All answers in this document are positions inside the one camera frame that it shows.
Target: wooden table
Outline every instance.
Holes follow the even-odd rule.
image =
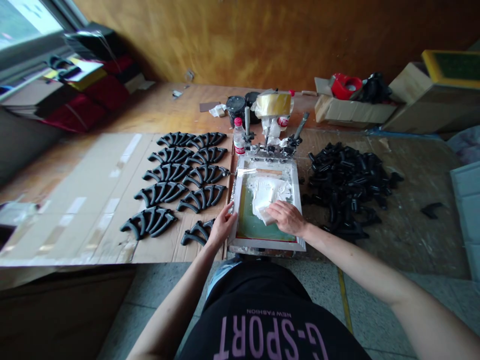
[[[181,91],[183,95],[174,98],[172,90]],[[253,90],[208,85],[185,88],[184,84],[174,83],[139,90],[92,132],[67,136],[22,170],[2,189],[0,201],[22,196],[22,202],[41,204],[102,133],[231,132],[228,117],[213,118],[208,112],[199,112],[199,103],[225,103],[228,96],[243,96]],[[296,155],[299,176],[308,179],[308,152],[318,152],[328,142],[341,141],[362,152],[376,153],[388,172],[398,171],[406,181],[388,198],[388,211],[383,214],[379,210],[383,224],[368,228],[370,239],[361,240],[358,245],[400,270],[468,279],[470,272],[449,177],[449,171],[460,163],[446,144],[435,139],[400,137],[380,142],[381,137],[365,136],[355,128],[319,125],[315,122],[316,101],[313,96],[295,96],[287,130],[288,135],[293,133],[303,112],[310,112],[307,130],[301,135],[303,144]],[[252,131],[260,134],[261,127],[253,126]],[[306,185],[301,187],[302,193],[309,191]],[[444,212],[439,212],[440,220],[430,220],[420,213],[421,207],[435,202],[445,205]],[[303,213],[315,224],[326,223],[328,212],[323,208],[308,205]],[[306,253],[295,254],[294,258],[326,260],[311,247]]]

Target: jeans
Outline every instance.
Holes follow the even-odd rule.
[[[226,260],[220,264],[220,267],[217,269],[213,277],[211,278],[210,284],[208,285],[208,289],[206,291],[206,298],[208,299],[210,292],[214,288],[215,284],[219,282],[221,278],[225,276],[226,273],[228,273],[230,270],[232,270],[234,267],[236,267],[238,264],[241,264],[242,261],[240,261],[237,258],[233,258],[230,260]]]

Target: screen printing press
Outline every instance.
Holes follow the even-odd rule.
[[[286,234],[265,209],[276,200],[294,205],[302,212],[297,163],[293,156],[302,142],[300,133],[309,117],[306,112],[295,134],[283,140],[283,145],[251,145],[249,110],[245,109],[246,152],[240,156],[232,190],[233,211],[238,221],[228,238],[233,252],[261,254],[273,251],[305,252],[304,239]]]

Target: plastic bottle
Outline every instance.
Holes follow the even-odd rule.
[[[242,126],[242,118],[236,117],[234,120],[235,129],[233,129],[233,146],[237,155],[245,155],[245,140],[243,134],[245,130]]]
[[[294,108],[294,96],[295,96],[295,91],[294,90],[289,90],[288,91],[291,95],[291,101],[290,101],[290,114],[292,113],[292,110]],[[280,126],[280,131],[283,132],[287,130],[287,126],[289,125],[289,119],[290,115],[287,116],[280,116],[276,122],[278,123],[278,126]]]

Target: tiled floor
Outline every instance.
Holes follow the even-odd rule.
[[[274,262],[290,269],[305,286],[312,300],[345,324],[337,268],[332,264],[280,260]],[[188,263],[139,265],[137,275],[124,304],[113,323],[98,360],[124,360],[157,306],[187,270]],[[213,264],[207,284],[219,263]],[[406,274],[434,295],[480,335],[480,295],[472,283],[442,276]],[[411,360],[415,353],[390,309],[373,298],[345,275],[353,334],[373,360]],[[206,287],[183,338],[201,314]]]

